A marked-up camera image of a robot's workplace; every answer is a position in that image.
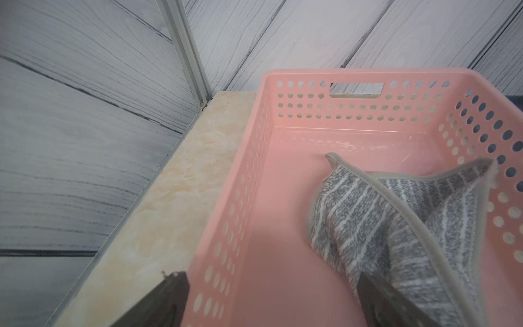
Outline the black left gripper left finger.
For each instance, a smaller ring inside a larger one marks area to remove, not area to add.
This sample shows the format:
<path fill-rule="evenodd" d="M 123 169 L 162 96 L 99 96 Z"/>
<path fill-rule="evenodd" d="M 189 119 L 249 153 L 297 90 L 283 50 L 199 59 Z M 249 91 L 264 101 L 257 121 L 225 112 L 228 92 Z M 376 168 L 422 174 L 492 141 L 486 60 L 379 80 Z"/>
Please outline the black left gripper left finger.
<path fill-rule="evenodd" d="M 180 327 L 189 290 L 189 280 L 185 271 L 164 275 L 161 283 L 111 327 Z"/>

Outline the grey striped dishcloth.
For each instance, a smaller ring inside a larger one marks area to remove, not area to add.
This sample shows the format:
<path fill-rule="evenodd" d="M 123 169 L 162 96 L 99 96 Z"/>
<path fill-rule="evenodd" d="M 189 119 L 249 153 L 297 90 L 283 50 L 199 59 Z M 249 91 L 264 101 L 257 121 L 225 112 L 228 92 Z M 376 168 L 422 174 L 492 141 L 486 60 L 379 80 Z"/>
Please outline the grey striped dishcloth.
<path fill-rule="evenodd" d="M 374 275 L 440 326 L 487 326 L 480 260 L 497 161 L 415 176 L 326 159 L 306 218 L 312 249 L 352 288 Z"/>

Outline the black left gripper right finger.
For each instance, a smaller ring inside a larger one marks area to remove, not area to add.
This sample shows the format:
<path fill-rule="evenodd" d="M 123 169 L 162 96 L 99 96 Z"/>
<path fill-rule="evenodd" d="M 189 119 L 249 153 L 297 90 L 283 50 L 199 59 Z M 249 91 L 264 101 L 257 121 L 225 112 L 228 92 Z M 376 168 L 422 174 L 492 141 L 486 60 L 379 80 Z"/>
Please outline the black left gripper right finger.
<path fill-rule="evenodd" d="M 357 293 L 367 326 L 439 326 L 384 278 L 362 273 Z"/>

